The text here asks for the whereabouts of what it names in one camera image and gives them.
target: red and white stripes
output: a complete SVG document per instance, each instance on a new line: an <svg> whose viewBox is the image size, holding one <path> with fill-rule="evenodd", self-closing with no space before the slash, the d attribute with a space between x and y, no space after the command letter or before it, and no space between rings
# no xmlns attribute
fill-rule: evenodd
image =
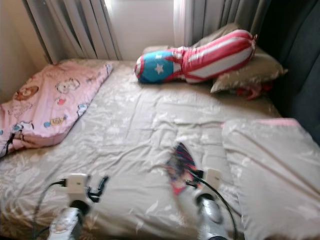
<svg viewBox="0 0 320 240"><path fill-rule="evenodd" d="M256 36L235 30L204 46L187 50L182 72L188 83L199 83L244 66L254 55Z"/></svg>

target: wall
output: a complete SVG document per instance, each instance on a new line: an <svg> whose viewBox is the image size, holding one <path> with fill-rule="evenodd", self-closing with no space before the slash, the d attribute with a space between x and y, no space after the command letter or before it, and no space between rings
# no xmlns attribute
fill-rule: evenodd
<svg viewBox="0 0 320 240"><path fill-rule="evenodd" d="M0 103L3 103L47 61L21 0L0 0L0 36Z"/></svg>
<svg viewBox="0 0 320 240"><path fill-rule="evenodd" d="M137 60L152 45L172 45L174 0L105 0L124 60Z"/></svg>

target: pink blanket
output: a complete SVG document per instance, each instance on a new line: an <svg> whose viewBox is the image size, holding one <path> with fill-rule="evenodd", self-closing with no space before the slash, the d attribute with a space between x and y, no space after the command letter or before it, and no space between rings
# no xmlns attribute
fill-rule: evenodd
<svg viewBox="0 0 320 240"><path fill-rule="evenodd" d="M0 105L0 157L60 143L112 69L107 61L69 60L31 77Z"/></svg>

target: beige pillow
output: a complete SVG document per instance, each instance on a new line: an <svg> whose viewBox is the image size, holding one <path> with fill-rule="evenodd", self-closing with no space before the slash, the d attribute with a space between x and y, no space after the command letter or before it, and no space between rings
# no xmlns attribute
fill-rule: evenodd
<svg viewBox="0 0 320 240"><path fill-rule="evenodd" d="M212 41L214 41L218 38L221 38L222 36L227 35L237 29L240 29L240 27L236 23L229 23L229 24L221 27L217 31L214 31L210 35L202 38L195 45L193 45L192 48L198 48L198 47L201 47L201 46L206 45L208 43L211 43Z"/></svg>
<svg viewBox="0 0 320 240"><path fill-rule="evenodd" d="M211 93L275 80L287 71L273 57L257 46L254 57L245 66L224 73L213 80Z"/></svg>
<svg viewBox="0 0 320 240"><path fill-rule="evenodd" d="M172 46L169 46L169 45L148 46L142 51L142 54L148 54L148 53L153 53L157 51L164 51L171 48Z"/></svg>

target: mattress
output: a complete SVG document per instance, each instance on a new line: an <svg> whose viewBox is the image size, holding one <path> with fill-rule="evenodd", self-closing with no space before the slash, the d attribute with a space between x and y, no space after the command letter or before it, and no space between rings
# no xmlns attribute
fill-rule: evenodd
<svg viewBox="0 0 320 240"><path fill-rule="evenodd" d="M199 169L221 171L219 191L234 208L241 232L221 126L230 119L278 117L272 103L267 98L212 96L210 83L141 85L135 62L113 63L113 73L62 143L0 161L0 235L30 239L33 212L46 186L68 174L85 173L92 175L94 188L102 177L110 179L86 217L81 239L196 239L193 188L174 196L164 169L178 142L186 145ZM52 187L37 217L39 229L67 206L65 189ZM232 236L229 215L221 208Z"/></svg>

